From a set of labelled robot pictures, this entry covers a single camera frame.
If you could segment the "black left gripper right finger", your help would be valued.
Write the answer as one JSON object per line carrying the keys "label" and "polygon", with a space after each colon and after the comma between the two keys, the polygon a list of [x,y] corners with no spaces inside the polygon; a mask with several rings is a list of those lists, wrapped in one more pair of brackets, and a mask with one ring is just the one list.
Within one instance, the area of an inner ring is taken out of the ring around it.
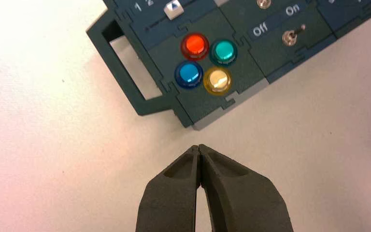
{"label": "black left gripper right finger", "polygon": [[199,151],[212,231],[293,231],[286,203],[267,177],[206,145]]}

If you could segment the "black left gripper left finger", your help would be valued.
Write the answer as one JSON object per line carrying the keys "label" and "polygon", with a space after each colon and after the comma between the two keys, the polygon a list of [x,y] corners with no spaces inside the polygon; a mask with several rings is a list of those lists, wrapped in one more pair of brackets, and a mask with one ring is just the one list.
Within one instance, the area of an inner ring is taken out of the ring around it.
{"label": "black left gripper left finger", "polygon": [[139,204],[135,230],[195,231],[200,181],[200,151],[193,145],[148,182]]}

